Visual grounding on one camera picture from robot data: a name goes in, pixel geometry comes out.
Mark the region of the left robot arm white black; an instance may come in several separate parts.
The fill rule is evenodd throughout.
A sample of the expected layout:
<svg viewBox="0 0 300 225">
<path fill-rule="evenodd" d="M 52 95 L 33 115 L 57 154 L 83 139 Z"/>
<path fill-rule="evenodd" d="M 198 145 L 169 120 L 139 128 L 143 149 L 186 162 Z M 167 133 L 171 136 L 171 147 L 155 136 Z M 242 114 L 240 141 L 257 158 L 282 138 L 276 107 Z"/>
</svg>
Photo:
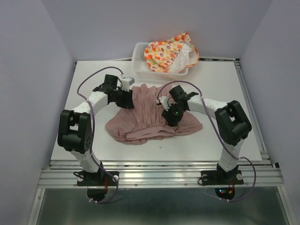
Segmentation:
<svg viewBox="0 0 300 225">
<path fill-rule="evenodd" d="M 92 150 L 95 115 L 110 103 L 124 109 L 133 109 L 132 77 L 106 75 L 104 82 L 95 87 L 89 97 L 72 110 L 60 114 L 57 143 L 70 152 L 82 167 L 75 172 L 79 186 L 101 184 L 108 174 Z"/>
</svg>

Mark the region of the pink skirt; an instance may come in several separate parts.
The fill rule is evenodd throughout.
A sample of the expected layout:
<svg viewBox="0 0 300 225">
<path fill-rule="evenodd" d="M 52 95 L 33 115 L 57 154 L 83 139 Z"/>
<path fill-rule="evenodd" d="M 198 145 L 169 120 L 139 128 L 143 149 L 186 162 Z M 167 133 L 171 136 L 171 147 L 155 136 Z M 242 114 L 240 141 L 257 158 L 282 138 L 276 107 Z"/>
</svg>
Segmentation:
<svg viewBox="0 0 300 225">
<path fill-rule="evenodd" d="M 106 131 L 115 141 L 142 145 L 148 140 L 186 136 L 202 130 L 202 123 L 188 112 L 183 114 L 178 126 L 168 125 L 162 116 L 164 108 L 156 105 L 161 87 L 142 84 L 134 86 L 132 90 L 134 109 L 120 109 L 105 125 Z"/>
</svg>

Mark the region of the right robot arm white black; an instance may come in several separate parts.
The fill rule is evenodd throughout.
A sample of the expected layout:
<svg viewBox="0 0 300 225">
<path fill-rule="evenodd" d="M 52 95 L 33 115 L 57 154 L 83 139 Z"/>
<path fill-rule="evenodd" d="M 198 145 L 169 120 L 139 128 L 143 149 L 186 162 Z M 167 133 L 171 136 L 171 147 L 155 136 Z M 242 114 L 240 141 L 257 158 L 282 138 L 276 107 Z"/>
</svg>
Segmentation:
<svg viewBox="0 0 300 225">
<path fill-rule="evenodd" d="M 252 125 L 241 104 L 204 98 L 200 90 L 186 93 L 179 85 L 171 88 L 170 96 L 157 95 L 157 105 L 162 105 L 163 118 L 171 127 L 178 126 L 186 111 L 201 113 L 208 119 L 222 145 L 222 153 L 215 170 L 201 172 L 202 185 L 223 185 L 231 181 L 243 184 L 238 169 L 240 149 L 252 130 Z"/>
</svg>

